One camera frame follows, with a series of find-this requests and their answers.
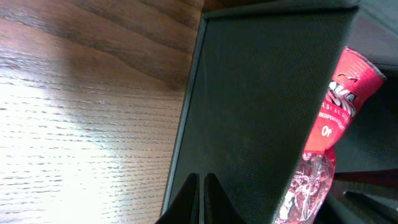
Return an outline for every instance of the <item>black pointed object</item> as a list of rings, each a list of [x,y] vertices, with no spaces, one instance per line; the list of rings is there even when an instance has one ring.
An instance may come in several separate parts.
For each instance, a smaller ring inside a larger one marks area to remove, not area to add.
[[[205,223],[246,224],[235,211],[215,174],[205,177]]]
[[[199,222],[199,174],[190,174],[170,207],[156,224]]]

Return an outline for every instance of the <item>wood grain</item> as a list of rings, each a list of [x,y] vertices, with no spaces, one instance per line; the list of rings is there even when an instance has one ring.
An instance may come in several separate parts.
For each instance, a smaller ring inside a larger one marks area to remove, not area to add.
[[[0,0],[0,222],[154,223],[201,11]]]

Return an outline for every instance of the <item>red plastic packaging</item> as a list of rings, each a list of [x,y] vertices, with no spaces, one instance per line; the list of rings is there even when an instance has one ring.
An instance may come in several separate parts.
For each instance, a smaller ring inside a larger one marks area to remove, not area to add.
[[[362,55],[343,50],[275,223],[313,222],[335,173],[334,143],[385,79]]]

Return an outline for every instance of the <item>transparent plastic wrapper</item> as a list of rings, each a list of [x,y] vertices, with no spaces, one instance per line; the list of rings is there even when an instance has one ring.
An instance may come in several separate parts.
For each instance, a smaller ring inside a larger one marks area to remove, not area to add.
[[[384,80],[362,55],[343,50],[275,223],[314,221],[335,173],[333,145]]]

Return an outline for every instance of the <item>wooden surface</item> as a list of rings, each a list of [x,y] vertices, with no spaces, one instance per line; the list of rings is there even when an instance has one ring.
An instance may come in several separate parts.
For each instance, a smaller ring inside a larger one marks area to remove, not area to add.
[[[0,0],[0,223],[154,223],[196,0]]]

